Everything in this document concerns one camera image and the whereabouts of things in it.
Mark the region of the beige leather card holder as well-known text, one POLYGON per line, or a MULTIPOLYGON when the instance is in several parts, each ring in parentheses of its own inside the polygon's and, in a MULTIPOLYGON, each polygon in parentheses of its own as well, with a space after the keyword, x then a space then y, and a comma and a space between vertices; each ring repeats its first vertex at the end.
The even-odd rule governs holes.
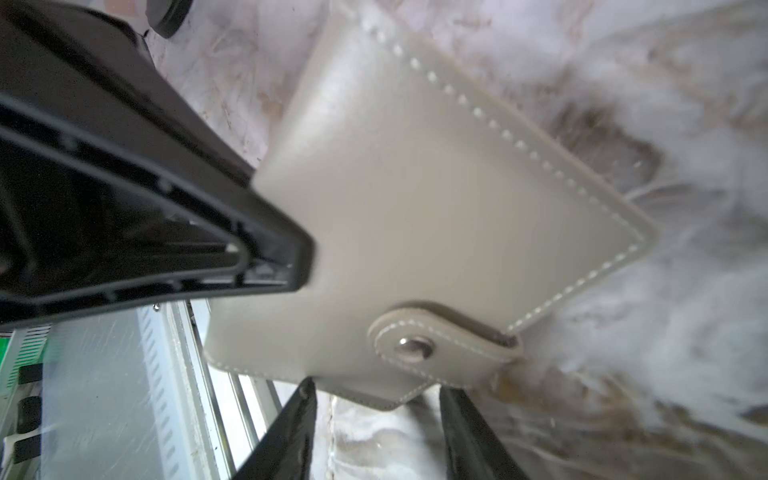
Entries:
POLYGON ((292 293, 215 299, 221 370, 378 410, 468 388, 637 260, 650 220, 372 1, 335 1, 257 193, 313 240, 292 293))

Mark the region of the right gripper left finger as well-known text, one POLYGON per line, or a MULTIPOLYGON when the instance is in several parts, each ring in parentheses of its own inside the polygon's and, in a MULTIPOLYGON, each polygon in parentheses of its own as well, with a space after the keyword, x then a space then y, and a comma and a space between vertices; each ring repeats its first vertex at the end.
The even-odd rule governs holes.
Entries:
POLYGON ((231 479, 309 479, 317 406, 315 383, 305 378, 231 479))

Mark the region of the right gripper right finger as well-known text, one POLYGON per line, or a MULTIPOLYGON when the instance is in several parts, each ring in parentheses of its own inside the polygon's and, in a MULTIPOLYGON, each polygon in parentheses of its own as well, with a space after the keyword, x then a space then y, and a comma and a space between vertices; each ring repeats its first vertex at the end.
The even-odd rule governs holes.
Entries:
POLYGON ((528 479, 463 390, 442 386, 439 401, 448 479, 528 479))

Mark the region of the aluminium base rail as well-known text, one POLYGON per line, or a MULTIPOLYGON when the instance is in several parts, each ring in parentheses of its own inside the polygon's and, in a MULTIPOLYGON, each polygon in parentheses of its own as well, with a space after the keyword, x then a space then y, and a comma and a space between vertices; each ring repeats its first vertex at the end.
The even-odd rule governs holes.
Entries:
POLYGON ((273 383, 210 366, 205 300, 1 332, 5 479, 228 479, 277 417, 273 383))

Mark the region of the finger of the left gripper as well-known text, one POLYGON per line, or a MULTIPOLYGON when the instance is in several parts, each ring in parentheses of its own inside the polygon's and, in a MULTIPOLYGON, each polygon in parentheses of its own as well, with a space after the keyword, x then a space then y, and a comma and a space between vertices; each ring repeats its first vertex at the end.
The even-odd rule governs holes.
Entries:
POLYGON ((1 5, 1 326, 307 281, 312 240, 125 21, 1 5))

